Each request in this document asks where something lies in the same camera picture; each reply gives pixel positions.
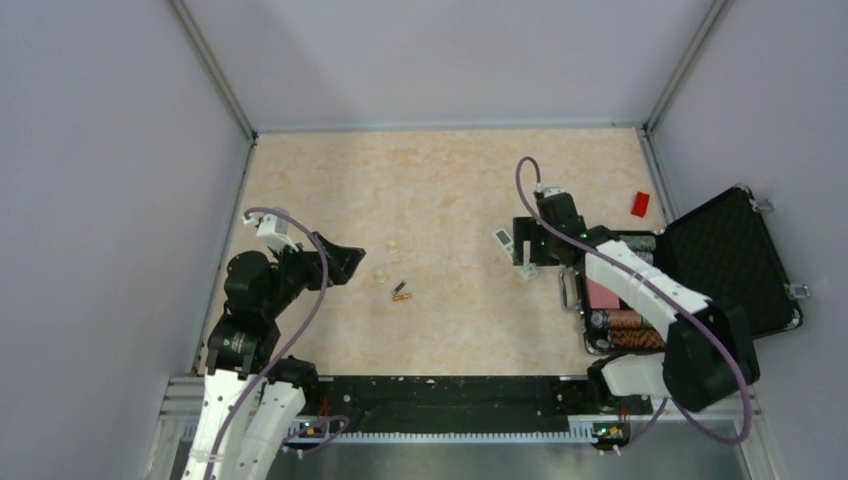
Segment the black AAA battery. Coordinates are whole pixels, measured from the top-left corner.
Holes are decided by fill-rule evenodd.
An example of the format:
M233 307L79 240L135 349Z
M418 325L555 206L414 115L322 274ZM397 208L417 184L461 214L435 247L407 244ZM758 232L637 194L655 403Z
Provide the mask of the black AAA battery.
M398 285L397 285L397 286L396 286L396 287L395 287L395 288L391 291L391 295L392 295L392 296L397 296L397 295L398 295L398 294L399 294L399 293L403 290L403 288L404 288L405 286L406 286L406 281L401 281L401 282L400 282L400 283L399 283L399 284L398 284Z

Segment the red small block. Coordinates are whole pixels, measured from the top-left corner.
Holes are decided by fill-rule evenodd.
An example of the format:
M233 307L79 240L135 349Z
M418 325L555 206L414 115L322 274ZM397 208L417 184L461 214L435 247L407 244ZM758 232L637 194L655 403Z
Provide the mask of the red small block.
M648 193L638 191L634 196L631 214L639 218L644 218L647 215L650 201L651 196Z

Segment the pink card deck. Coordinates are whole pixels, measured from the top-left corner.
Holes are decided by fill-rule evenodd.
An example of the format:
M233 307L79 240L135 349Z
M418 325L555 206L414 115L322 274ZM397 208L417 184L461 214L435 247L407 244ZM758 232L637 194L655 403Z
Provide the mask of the pink card deck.
M586 280L586 291L588 304L592 310L618 310L621 308L620 299L613 291L591 279Z

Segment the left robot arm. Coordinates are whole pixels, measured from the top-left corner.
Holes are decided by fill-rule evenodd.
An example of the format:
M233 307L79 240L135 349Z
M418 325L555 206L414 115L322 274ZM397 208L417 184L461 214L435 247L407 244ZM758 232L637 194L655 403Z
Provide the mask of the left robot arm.
M299 413L319 404L313 363L274 361L278 317L305 290L346 284L366 256L315 236L320 251L274 242L226 267L223 313L207 341L203 402L185 479L264 479Z

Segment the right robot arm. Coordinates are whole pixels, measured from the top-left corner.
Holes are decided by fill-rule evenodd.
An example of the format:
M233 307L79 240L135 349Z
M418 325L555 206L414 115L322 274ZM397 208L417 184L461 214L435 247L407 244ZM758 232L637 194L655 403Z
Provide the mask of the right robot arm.
M558 187L537 184L519 196L528 210L531 243L555 264L576 269L624 300L665 344L660 353L627 353L595 367L586 385L589 404L612 412L627 396L670 398L686 412L702 412L739 395L752 410L750 386L760 376L753 338L742 326L744 311L727 298L691 290L639 258L619 235L589 228L573 197Z

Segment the black poker chip case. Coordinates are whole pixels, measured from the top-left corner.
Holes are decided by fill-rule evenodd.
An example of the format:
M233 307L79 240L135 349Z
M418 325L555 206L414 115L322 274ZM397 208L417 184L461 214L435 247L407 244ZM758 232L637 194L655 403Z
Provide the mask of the black poker chip case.
M804 315L794 284L763 219L771 203L735 185L658 232L621 230L618 235L642 260L685 287L710 298L728 297L745 312L760 339L801 327ZM653 353L662 341L624 301L604 306L590 298L576 276L578 308L588 353Z

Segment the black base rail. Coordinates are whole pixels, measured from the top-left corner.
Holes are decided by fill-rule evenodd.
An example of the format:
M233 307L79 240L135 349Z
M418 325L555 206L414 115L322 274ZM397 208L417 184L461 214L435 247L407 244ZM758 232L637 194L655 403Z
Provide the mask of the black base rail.
M584 376L323 377L301 415L345 416L349 434L566 433L579 416L650 415L640 396L604 399Z

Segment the white remote control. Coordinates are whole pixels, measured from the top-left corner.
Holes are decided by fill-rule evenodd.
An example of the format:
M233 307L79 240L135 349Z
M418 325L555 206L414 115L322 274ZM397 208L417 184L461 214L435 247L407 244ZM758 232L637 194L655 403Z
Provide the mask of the white remote control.
M504 228L495 230L492 235L510 262L513 262L515 259L516 248L512 235ZM513 264L513 269L525 281L530 281L538 275L536 267L530 263L522 263L520 265Z

